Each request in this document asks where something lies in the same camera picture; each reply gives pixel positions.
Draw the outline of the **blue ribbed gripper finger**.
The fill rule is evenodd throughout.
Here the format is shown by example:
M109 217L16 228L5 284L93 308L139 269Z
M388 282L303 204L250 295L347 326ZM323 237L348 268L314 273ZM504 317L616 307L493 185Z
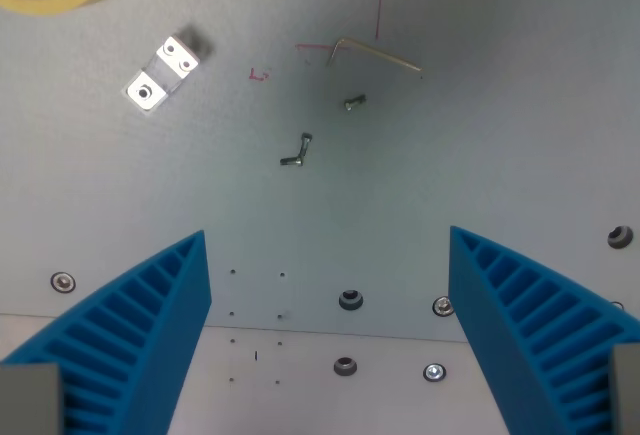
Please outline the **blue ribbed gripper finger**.
M87 296L1 364L60 370L67 434L165 434L210 306L198 231Z
M512 434L610 434L614 346L639 322L582 285L450 229L449 298Z

